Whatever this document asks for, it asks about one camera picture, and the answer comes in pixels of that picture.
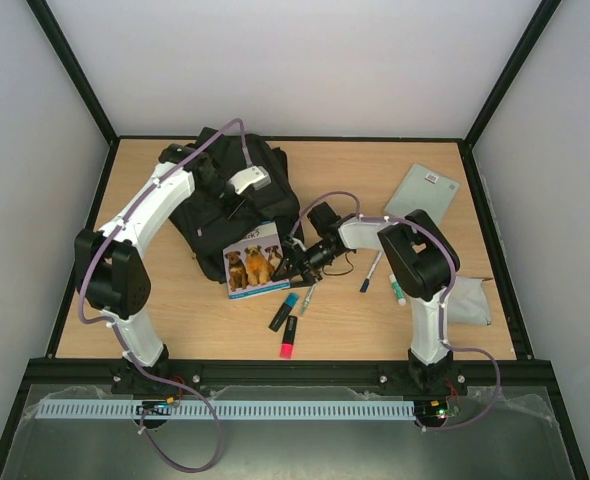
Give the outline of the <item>black backpack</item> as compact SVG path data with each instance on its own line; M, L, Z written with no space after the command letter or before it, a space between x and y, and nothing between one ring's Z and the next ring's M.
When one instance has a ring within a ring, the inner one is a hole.
M247 167L243 146L252 165L268 172L270 183L237 194L228 181ZM275 222L285 235L298 219L300 203L289 183L287 155L258 135L221 136L184 170L193 174L195 191L170 214L170 221L211 281L226 281L226 247L266 221Z

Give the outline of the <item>dog picture book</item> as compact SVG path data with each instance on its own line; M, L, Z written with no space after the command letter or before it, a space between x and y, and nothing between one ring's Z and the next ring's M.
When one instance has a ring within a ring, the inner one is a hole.
M290 287L289 280L274 281L283 260L274 222L265 222L222 252L228 297L238 300Z

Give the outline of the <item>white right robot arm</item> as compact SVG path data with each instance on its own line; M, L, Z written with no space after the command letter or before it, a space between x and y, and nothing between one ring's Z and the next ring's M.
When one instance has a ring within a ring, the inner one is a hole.
M289 280L294 287L311 286L322 279L325 266L345 253L382 253L411 303L410 379L420 391L435 390L453 362L446 317L460 261L431 217L421 209L404 217L340 217L326 202L307 209L306 216L320 240L306 247L293 233L286 235L283 259L272 278Z

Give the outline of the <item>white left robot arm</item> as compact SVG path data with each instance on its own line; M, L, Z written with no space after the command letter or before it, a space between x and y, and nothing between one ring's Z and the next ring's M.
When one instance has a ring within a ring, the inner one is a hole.
M143 259L152 239L171 213L200 188L241 199L270 183L265 168L251 162L232 177L219 177L206 162L203 146L171 144L138 193L99 230L81 230L74 241L77 316L81 323L104 323L136 368L153 368L167 353L156 334L146 304L151 281Z

